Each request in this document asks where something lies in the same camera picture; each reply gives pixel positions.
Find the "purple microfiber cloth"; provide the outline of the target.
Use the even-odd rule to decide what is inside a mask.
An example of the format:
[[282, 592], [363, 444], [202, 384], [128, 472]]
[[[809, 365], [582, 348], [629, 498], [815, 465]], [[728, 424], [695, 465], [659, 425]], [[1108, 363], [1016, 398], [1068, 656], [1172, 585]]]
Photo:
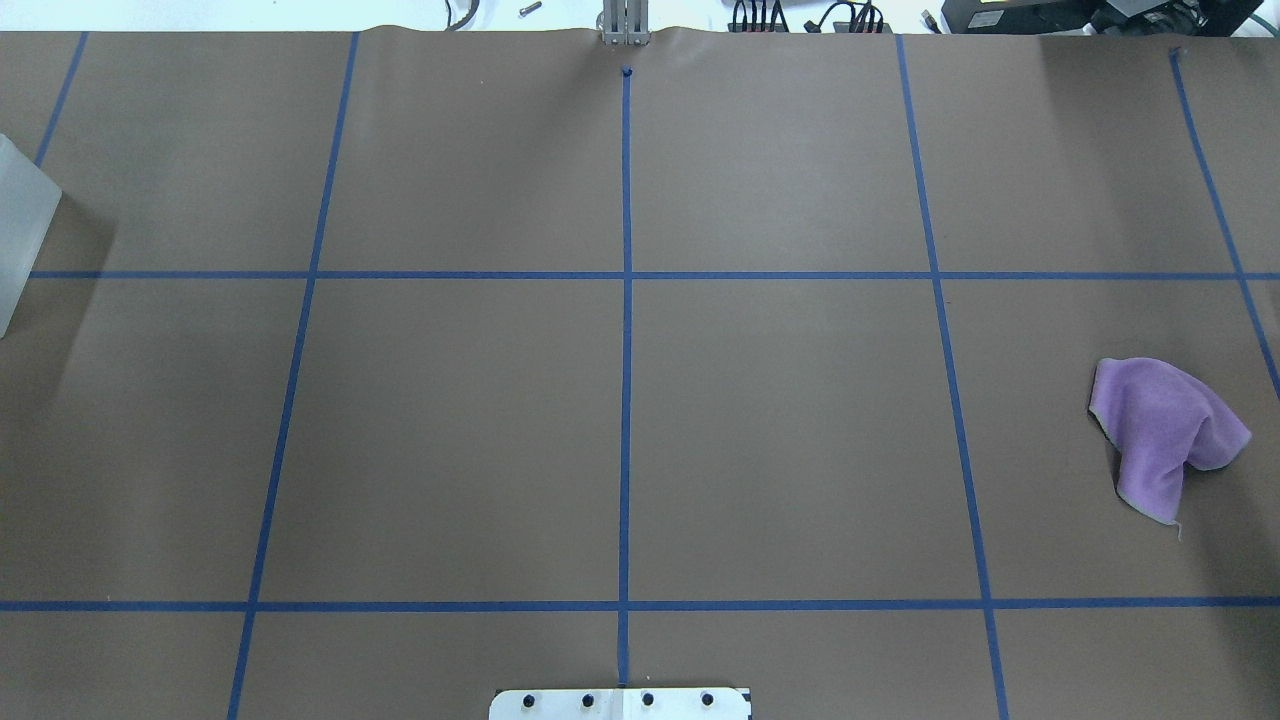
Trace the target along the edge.
[[1253, 437], [1203, 380], [1155, 357], [1098, 360], [1088, 410], [1119, 455], [1117, 497], [1162, 527], [1181, 525], [1187, 468], [1226, 468]]

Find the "clear plastic bin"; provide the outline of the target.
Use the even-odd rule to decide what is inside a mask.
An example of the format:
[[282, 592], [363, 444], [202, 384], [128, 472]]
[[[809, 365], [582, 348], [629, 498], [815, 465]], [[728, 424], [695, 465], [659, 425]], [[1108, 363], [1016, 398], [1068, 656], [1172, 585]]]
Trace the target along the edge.
[[1, 334], [6, 334], [61, 199], [61, 188], [1, 136]]

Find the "aluminium frame post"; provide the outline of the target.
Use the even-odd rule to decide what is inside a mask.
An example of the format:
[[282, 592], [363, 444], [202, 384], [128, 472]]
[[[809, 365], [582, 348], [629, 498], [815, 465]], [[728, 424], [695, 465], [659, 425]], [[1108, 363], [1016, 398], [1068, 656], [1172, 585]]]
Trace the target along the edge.
[[602, 42], [607, 46], [645, 46], [650, 42], [648, 0], [605, 0], [598, 17]]

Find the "white pedestal base plate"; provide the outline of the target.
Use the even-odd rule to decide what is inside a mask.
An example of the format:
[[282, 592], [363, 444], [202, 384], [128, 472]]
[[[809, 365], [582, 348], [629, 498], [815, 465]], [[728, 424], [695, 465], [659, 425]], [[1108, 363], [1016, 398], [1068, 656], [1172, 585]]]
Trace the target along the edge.
[[732, 687], [512, 689], [489, 719], [751, 719], [750, 691]]

